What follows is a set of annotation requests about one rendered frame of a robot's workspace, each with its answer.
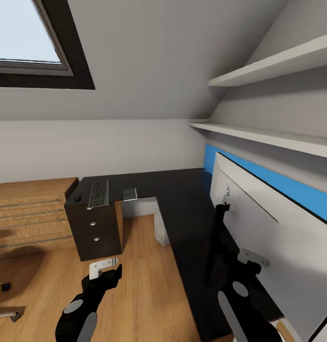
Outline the monitor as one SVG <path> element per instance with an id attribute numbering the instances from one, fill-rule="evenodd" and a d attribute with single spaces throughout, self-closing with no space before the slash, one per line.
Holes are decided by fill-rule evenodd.
<path id="1" fill-rule="evenodd" d="M 215 208 L 209 251 L 227 227 L 235 243 L 269 260 L 256 278 L 303 342 L 327 324 L 327 221 L 221 152 L 210 189 Z"/>

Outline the notebook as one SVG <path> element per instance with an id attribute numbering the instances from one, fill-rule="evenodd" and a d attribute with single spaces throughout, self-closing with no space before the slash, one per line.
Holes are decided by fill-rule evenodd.
<path id="1" fill-rule="evenodd" d="M 135 188 L 123 190 L 123 201 L 136 200 L 137 192 Z"/>

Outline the swivel chair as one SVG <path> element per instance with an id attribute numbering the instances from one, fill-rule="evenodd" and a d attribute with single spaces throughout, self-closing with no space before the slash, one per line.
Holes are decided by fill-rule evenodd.
<path id="1" fill-rule="evenodd" d="M 1 289 L 2 291 L 6 291 L 9 289 L 11 283 L 0 283 Z M 8 317 L 10 316 L 10 319 L 15 322 L 19 317 L 20 317 L 20 313 L 19 312 L 8 312 L 8 313 L 0 313 L 0 318 L 3 317 Z"/>

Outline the keyboard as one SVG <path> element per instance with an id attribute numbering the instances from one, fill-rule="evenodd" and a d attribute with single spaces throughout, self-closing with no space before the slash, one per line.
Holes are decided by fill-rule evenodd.
<path id="1" fill-rule="evenodd" d="M 93 182 L 88 208 L 108 206 L 109 202 L 109 180 Z"/>

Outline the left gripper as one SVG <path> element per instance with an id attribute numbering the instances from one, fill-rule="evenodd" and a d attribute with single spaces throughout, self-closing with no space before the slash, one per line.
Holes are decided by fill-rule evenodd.
<path id="1" fill-rule="evenodd" d="M 122 278 L 122 264 L 119 265 L 117 270 L 110 270 L 103 272 L 101 276 L 96 279 L 90 280 L 89 276 L 85 277 L 81 282 L 83 292 L 88 287 L 97 287 L 102 294 L 102 298 L 106 290 L 116 288 L 118 280 Z"/>

